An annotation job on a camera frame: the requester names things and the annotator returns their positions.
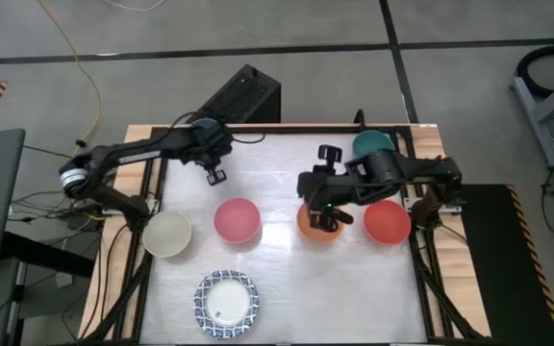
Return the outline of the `light orange bowl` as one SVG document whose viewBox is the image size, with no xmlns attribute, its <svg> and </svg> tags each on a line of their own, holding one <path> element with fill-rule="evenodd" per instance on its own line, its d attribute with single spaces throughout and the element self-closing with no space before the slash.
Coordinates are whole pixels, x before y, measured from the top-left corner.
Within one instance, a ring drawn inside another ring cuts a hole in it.
<svg viewBox="0 0 554 346">
<path fill-rule="evenodd" d="M 345 226 L 343 223 L 338 223 L 338 228 L 332 232 L 327 233 L 320 229 L 313 228 L 311 226 L 310 216 L 308 215 L 308 206 L 303 203 L 297 212 L 297 226 L 300 234 L 302 234 L 308 241 L 313 243 L 330 243 L 339 238 L 343 232 Z"/>
</svg>

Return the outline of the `teal bowl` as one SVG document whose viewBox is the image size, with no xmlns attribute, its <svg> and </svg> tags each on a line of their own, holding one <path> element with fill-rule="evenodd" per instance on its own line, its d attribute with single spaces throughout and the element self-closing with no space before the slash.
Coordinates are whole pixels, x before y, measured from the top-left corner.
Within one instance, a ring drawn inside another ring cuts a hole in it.
<svg viewBox="0 0 554 346">
<path fill-rule="evenodd" d="M 352 142 L 352 150 L 356 157 L 362 157 L 379 150 L 395 150 L 390 137 L 374 130 L 360 132 Z"/>
</svg>

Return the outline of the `cream bowl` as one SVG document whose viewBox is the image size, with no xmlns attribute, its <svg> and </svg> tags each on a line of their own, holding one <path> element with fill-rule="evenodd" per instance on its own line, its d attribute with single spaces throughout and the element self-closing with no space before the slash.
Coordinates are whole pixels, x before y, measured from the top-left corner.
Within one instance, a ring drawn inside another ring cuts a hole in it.
<svg viewBox="0 0 554 346">
<path fill-rule="evenodd" d="M 154 257 L 170 258 L 183 252 L 191 239 L 191 223 L 176 210 L 156 213 L 143 230 L 142 244 Z"/>
</svg>

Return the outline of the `pink bowl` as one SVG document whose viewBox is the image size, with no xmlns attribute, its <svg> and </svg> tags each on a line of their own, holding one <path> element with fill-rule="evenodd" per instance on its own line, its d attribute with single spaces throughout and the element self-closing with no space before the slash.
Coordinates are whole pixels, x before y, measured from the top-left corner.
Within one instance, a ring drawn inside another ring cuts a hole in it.
<svg viewBox="0 0 554 346">
<path fill-rule="evenodd" d="M 214 227 L 225 241 L 243 243 L 253 238 L 261 228 L 258 207 L 245 198 L 223 202 L 214 214 Z"/>
</svg>

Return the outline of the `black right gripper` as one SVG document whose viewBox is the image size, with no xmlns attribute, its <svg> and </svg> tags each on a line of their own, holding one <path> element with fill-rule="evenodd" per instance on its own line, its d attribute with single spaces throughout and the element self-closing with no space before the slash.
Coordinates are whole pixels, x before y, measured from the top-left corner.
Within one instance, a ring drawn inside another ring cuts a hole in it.
<svg viewBox="0 0 554 346">
<path fill-rule="evenodd" d="M 298 175 L 297 194 L 303 198 L 309 210 L 309 223 L 313 229 L 330 231 L 330 217 L 324 210 L 328 205 L 342 206 L 354 201 L 354 178 L 348 173 L 329 174 L 326 171 L 305 171 Z M 330 215 L 338 222 L 351 225 L 351 214 L 332 209 Z"/>
</svg>

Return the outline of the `black table frame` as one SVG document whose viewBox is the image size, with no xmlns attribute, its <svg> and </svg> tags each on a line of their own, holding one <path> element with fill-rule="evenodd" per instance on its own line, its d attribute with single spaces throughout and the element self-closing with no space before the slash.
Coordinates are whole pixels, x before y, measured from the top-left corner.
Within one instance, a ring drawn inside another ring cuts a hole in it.
<svg viewBox="0 0 554 346">
<path fill-rule="evenodd" d="M 245 273 L 258 288 L 260 310 L 240 337 L 244 344 L 416 342 L 426 337 L 426 320 L 441 331 L 437 300 L 416 278 L 409 244 L 373 241 L 362 208 L 348 207 L 355 222 L 333 242 L 310 242 L 298 230 L 299 173 L 314 166 L 323 143 L 348 150 L 352 126 L 235 126 L 234 133 L 235 148 L 222 162 L 227 180 L 219 185 L 209 185 L 194 164 L 118 169 L 118 190 L 160 193 L 165 209 L 189 219 L 192 236 L 181 254 L 152 260 L 146 283 L 109 337 L 146 345 L 207 343 L 192 297 L 201 279 L 219 269 Z M 233 198 L 250 200 L 261 214 L 261 228 L 243 243 L 223 240 L 214 227 L 216 210 Z"/>
</svg>

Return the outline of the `coral red bowl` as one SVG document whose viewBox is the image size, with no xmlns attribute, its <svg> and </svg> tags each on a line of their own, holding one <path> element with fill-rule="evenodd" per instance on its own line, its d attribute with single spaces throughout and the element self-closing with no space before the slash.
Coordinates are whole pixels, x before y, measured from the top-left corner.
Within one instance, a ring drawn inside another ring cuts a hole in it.
<svg viewBox="0 0 554 346">
<path fill-rule="evenodd" d="M 409 237 L 411 219 L 399 204 L 383 200 L 369 205 L 364 212 L 367 235 L 383 245 L 398 245 Z"/>
</svg>

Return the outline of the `black speaker box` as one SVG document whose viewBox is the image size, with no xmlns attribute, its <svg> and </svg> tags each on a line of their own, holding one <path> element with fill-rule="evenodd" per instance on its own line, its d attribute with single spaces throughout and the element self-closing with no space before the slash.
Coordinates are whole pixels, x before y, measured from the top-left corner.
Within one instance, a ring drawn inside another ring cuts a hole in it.
<svg viewBox="0 0 554 346">
<path fill-rule="evenodd" d="M 280 123 L 282 85 L 246 64 L 187 122 L 212 118 L 229 124 Z"/>
</svg>

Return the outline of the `grey metal stand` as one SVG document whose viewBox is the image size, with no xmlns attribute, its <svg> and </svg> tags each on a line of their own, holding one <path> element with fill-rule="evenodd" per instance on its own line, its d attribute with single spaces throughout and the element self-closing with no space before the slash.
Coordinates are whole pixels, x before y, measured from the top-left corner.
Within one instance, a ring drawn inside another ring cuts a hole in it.
<svg viewBox="0 0 554 346">
<path fill-rule="evenodd" d="M 538 103 L 522 78 L 514 77 L 512 87 L 527 115 L 527 120 L 542 148 L 547 164 L 554 167 L 554 141 L 548 128 L 548 122 L 554 117 L 554 92 Z"/>
</svg>

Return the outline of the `white bowl blue patterned rim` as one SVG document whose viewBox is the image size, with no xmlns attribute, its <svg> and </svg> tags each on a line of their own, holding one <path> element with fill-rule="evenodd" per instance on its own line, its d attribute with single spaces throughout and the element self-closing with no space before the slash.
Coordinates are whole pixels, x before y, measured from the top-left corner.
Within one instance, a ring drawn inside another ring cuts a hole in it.
<svg viewBox="0 0 554 346">
<path fill-rule="evenodd" d="M 239 271 L 217 270 L 204 277 L 193 294 L 196 323 L 209 337 L 232 339 L 247 333 L 260 310 L 252 279 Z"/>
</svg>

